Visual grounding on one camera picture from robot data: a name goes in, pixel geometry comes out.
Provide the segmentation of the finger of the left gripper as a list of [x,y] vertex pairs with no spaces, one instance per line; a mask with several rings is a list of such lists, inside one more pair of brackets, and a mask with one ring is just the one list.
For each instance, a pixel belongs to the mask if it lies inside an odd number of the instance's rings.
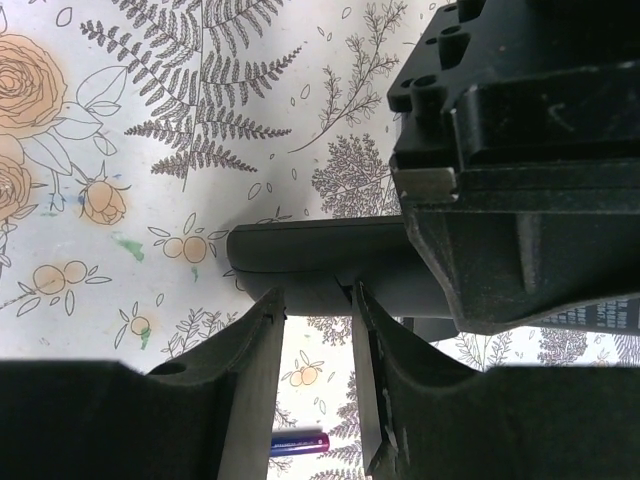
[[639,183],[618,167],[403,169],[408,237],[458,329],[639,329]]

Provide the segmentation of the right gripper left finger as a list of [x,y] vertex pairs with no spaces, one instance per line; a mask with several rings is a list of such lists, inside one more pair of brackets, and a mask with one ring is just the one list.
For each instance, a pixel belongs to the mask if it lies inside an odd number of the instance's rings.
[[284,295],[141,374],[116,361],[1,365],[5,479],[263,479]]

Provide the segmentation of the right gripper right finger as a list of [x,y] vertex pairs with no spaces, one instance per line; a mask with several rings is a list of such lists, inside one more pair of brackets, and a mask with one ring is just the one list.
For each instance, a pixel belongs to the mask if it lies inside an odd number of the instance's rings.
[[374,479],[635,479],[639,372],[477,371],[353,291],[363,467]]

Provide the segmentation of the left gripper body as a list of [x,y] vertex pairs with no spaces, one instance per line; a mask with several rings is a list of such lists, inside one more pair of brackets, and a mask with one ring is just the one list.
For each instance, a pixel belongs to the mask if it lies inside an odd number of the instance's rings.
[[391,165],[451,192],[639,185],[639,5],[457,1],[387,94]]

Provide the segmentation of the black TV remote with buttons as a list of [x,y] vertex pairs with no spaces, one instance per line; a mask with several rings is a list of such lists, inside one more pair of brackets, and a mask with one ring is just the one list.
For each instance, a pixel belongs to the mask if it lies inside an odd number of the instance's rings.
[[393,317],[444,320],[435,340],[465,332],[411,243],[404,216],[240,225],[229,233],[226,252],[251,298],[280,287],[295,316],[347,316],[354,288],[363,284]]

